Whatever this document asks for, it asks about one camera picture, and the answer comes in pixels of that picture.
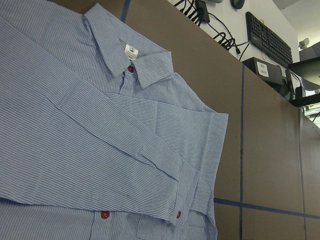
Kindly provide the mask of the light blue striped shirt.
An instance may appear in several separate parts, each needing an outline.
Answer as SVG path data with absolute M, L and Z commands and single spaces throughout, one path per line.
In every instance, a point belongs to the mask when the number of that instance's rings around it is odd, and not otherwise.
M 1 239 L 217 239 L 227 125 L 99 4 L 1 1 Z

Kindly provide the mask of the black box with label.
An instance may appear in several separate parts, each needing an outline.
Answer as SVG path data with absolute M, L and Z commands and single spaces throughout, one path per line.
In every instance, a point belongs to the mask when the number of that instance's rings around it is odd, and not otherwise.
M 282 69 L 278 65 L 268 63 L 256 57 L 246 59 L 242 63 L 272 88 L 282 86 L 286 82 Z

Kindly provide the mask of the brown paper table cover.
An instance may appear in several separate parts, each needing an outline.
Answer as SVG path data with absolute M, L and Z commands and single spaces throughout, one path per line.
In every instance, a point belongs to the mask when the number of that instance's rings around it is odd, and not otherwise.
M 166 0 L 102 0 L 171 51 L 174 69 L 229 122 L 214 189 L 220 240 L 320 237 L 320 130 Z

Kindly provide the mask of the black keyboard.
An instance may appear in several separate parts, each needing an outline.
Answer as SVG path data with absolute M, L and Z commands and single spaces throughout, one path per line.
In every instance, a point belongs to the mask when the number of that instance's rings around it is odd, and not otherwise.
M 245 19 L 247 39 L 251 44 L 284 67 L 293 63 L 292 50 L 289 45 L 251 12 L 245 13 Z

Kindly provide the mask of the black computer mouse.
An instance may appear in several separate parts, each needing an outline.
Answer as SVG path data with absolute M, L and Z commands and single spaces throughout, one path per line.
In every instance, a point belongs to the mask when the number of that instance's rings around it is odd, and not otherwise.
M 230 4 L 234 9 L 240 10 L 243 8 L 245 0 L 230 0 Z

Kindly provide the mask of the black monitor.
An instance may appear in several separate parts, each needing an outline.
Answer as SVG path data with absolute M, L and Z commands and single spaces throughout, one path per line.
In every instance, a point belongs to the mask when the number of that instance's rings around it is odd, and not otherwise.
M 300 61 L 291 63 L 288 68 L 301 77 L 301 84 L 307 91 L 320 89 L 320 43 L 314 44 L 299 52 Z M 320 93 L 291 100 L 295 107 L 304 107 L 320 103 Z

